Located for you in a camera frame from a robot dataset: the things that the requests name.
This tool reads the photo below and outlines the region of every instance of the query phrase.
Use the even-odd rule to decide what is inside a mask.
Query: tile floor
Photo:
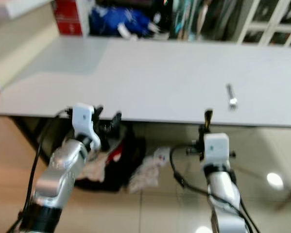
[[[15,220],[23,205],[34,155],[12,123],[5,121],[0,119],[0,132],[4,129],[17,137],[13,144],[6,145],[7,134],[0,133],[0,233]],[[195,126],[173,126],[173,133],[168,136],[163,133],[166,127],[143,124],[137,131],[157,145],[195,137]],[[213,127],[213,131],[227,132],[230,136],[230,147],[237,153],[231,163],[239,189],[261,232],[291,233],[291,199],[287,201],[291,191],[291,130]],[[190,182],[205,188],[198,158],[184,156],[179,151],[175,163]],[[38,173],[43,169],[40,164]],[[267,184],[269,172],[280,174],[283,190],[275,190]],[[90,193],[74,189],[56,232],[196,233],[201,226],[211,228],[210,214],[206,199],[182,190],[167,165],[161,169],[159,187],[137,194]]]

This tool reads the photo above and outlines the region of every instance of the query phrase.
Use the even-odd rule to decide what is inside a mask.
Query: wall
[[[58,37],[51,4],[11,21],[0,21],[0,89]]]

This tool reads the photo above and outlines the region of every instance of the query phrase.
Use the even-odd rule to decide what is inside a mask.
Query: fork
[[[228,93],[228,97],[229,97],[229,108],[231,110],[235,110],[237,108],[237,99],[235,97],[235,93],[233,91],[232,84],[228,83],[226,85],[226,88],[227,88],[227,93]]]

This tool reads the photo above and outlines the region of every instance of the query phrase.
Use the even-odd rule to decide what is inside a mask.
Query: silver robot arm segment
[[[77,104],[73,107],[75,139],[68,140],[52,154],[48,168],[37,180],[31,203],[23,213],[20,232],[54,232],[88,154],[101,146],[93,131],[93,113],[92,106]]]
[[[240,208],[240,193],[232,182],[229,171],[229,138],[225,133],[205,134],[203,170],[207,178],[208,192]],[[228,204],[209,196],[212,208],[214,233],[247,233],[245,221]]]

